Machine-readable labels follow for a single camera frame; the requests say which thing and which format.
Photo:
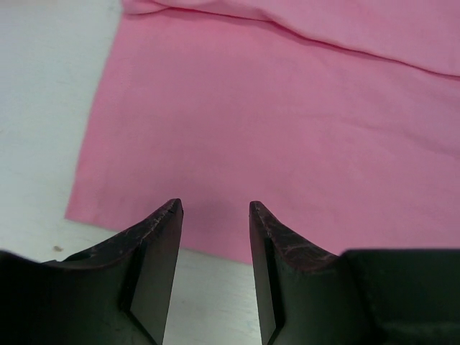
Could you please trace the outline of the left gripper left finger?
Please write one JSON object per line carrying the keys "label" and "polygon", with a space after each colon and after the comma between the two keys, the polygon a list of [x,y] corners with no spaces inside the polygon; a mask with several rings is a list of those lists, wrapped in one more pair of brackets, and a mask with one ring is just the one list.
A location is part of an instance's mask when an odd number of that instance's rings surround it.
{"label": "left gripper left finger", "polygon": [[3,344],[161,344],[183,224],[178,199],[63,261],[1,252]]}

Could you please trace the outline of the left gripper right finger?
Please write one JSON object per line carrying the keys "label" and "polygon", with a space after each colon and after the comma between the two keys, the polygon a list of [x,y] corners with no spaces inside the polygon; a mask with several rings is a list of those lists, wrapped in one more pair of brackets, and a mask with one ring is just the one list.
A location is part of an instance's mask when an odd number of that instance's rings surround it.
{"label": "left gripper right finger", "polygon": [[458,249],[332,254],[259,201],[249,235],[263,344],[457,344]]}

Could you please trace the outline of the pink t shirt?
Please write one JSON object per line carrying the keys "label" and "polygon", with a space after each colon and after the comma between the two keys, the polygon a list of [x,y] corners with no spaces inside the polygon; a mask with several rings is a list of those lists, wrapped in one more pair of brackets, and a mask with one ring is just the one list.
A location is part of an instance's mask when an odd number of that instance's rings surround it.
{"label": "pink t shirt", "polygon": [[124,1],[65,216],[171,198],[250,262],[248,206],[330,252],[459,245],[457,1]]}

